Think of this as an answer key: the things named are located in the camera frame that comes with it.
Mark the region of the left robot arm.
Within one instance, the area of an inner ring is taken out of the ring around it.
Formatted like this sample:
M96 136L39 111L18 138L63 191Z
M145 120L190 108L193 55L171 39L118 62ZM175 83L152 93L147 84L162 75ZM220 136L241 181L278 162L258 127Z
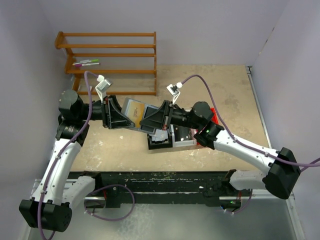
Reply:
M115 95L103 94L98 101L84 103L76 91L67 90L60 97L58 110L58 128L48 167L30 199L23 199L18 208L28 226L41 233L64 232L73 209L84 197L106 192L98 172L84 172L65 188L73 162L87 137L89 122L101 121L109 129L133 126L122 114Z

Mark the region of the white plastic bin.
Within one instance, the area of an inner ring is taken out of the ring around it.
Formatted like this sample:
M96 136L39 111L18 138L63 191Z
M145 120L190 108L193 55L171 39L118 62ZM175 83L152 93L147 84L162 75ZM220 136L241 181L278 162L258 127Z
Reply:
M178 147L190 147L197 144L194 135L197 133L196 130L188 127L171 125L171 135L172 135L172 146L174 148Z

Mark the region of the black plastic bin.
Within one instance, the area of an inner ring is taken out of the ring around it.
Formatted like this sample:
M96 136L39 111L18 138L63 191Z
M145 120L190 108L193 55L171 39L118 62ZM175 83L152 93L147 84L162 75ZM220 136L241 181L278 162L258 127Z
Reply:
M149 150L169 149L173 147L173 137L170 130L167 130L168 139L166 141L152 141L151 135L147 134L147 144Z

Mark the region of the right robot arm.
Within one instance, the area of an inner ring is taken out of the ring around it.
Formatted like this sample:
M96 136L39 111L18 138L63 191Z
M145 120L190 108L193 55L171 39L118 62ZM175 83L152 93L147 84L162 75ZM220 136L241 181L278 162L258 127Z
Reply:
M194 138L203 147L235 156L256 171L230 170L229 184L236 190L263 189L273 196L286 200L301 174L293 152L283 147L276 150L240 138L213 122L214 113L205 101L196 102L185 110L165 100L157 110L147 113L140 125L163 130L176 125L196 130Z

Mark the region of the red plastic bin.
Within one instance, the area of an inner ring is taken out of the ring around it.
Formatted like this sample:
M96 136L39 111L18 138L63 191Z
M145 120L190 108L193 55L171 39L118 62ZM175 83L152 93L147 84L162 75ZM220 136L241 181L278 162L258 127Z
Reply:
M213 107L210 110L213 114L211 120L202 129L196 130L194 138L197 145L214 150L214 142L218 139L217 136L223 128L218 123L216 110Z

